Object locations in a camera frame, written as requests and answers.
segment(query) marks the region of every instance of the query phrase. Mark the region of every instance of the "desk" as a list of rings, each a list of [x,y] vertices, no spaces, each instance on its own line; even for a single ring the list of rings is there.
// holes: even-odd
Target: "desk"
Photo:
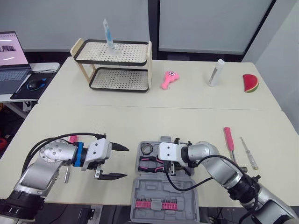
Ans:
[[[33,71],[42,71],[42,70],[58,70],[60,67],[60,64],[57,62],[51,62],[51,63],[31,63],[30,67]],[[28,75],[26,79],[22,82],[20,87],[26,82],[26,80],[30,77]],[[25,102],[25,101],[37,101],[37,99],[11,99],[12,94],[0,94],[0,103],[4,103],[5,106],[10,108],[12,111],[17,113],[22,118],[26,118],[27,114],[21,110],[19,107],[12,103],[16,102]]]
[[[95,91],[72,57],[69,57],[49,87],[40,97],[40,104],[75,103],[79,105],[140,106],[162,108],[276,110],[281,108],[252,63],[226,63],[218,86],[211,88],[208,80],[215,62],[152,61],[152,88],[146,93]],[[162,90],[164,72],[176,71],[180,79]],[[242,75],[255,74],[258,89],[245,93]]]
[[[115,181],[98,181],[94,171],[72,168],[69,183],[63,183],[65,168],[46,201],[129,205],[135,174],[138,144],[156,141],[161,135],[181,141],[200,140],[214,144],[229,157],[223,127],[231,127],[238,163],[247,166],[249,175],[261,175],[260,182],[290,206],[299,205],[298,135],[282,111],[199,110],[123,106],[36,105],[25,119],[0,161],[0,198],[7,197],[21,174],[28,151],[39,140],[72,132],[107,133],[107,139],[120,143],[129,152],[112,151],[104,172],[128,176]],[[251,150],[259,170],[253,170],[240,136]],[[94,138],[79,138],[87,146]],[[203,167],[195,170],[196,182],[208,177]],[[197,188],[199,205],[204,207],[239,206],[214,180]]]

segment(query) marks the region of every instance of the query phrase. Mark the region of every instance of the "white bottle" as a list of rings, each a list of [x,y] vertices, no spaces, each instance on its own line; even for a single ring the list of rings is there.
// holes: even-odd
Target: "white bottle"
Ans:
[[[218,79],[219,79],[219,76],[223,69],[224,64],[225,64],[225,61],[223,61],[222,59],[219,59],[217,61],[217,64],[214,68],[214,71],[213,71],[210,81],[209,81],[209,86],[214,87],[217,85]]]

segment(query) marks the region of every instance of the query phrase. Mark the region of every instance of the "computer mouse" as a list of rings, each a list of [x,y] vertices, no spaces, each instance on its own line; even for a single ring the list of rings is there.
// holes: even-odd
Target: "computer mouse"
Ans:
[[[30,91],[38,90],[46,85],[46,80],[46,78],[32,79],[30,82],[28,82],[27,89]]]

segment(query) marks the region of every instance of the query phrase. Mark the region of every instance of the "pink toy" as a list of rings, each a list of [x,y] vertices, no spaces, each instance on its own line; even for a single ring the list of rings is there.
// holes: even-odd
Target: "pink toy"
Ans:
[[[166,71],[164,76],[164,82],[161,84],[162,89],[167,90],[169,89],[169,83],[176,81],[179,78],[178,73],[173,71]]]

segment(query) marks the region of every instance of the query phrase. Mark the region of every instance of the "white wall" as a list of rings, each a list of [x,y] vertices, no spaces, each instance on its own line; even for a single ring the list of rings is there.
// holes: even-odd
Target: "white wall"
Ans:
[[[14,30],[27,50],[68,51],[80,37],[148,41],[147,0],[0,0],[0,31]]]
[[[263,37],[269,36],[273,29],[273,18],[281,16],[281,11],[292,6],[291,11],[269,42],[263,43]],[[264,81],[299,133],[299,2],[278,0],[268,17],[265,27],[243,61],[255,63]]]
[[[159,50],[243,54],[271,0],[161,0]]]

